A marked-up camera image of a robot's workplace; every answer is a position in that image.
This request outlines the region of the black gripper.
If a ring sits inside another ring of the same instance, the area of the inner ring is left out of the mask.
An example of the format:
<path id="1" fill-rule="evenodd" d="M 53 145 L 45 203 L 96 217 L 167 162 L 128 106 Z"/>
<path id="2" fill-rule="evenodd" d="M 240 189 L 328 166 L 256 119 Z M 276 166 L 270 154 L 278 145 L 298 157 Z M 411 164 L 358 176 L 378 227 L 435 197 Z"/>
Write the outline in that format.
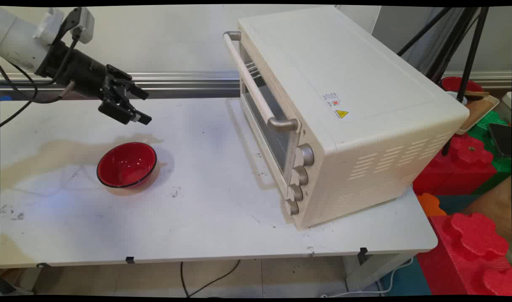
<path id="1" fill-rule="evenodd" d="M 70 48 L 62 41 L 49 46 L 47 55 L 35 71 L 35 75 L 41 77 L 54 78 L 59 68 L 62 66 L 63 59 Z M 150 94 L 135 84 L 131 79 L 123 75 L 123 71 L 115 69 L 111 65 L 103 65 L 97 60 L 80 52 L 77 49 L 71 50 L 60 74 L 55 83 L 61 86 L 67 86 L 70 81 L 74 81 L 74 91 L 84 97 L 103 98 L 101 91 L 106 83 L 112 80 L 120 81 L 119 85 L 125 93 L 130 93 L 139 99 L 145 100 Z M 139 122 L 148 125 L 152 117 L 135 109 L 129 102 L 116 104 L 111 101 L 102 101 L 98 111 L 104 115 L 120 122 L 124 125 L 129 122 Z"/>

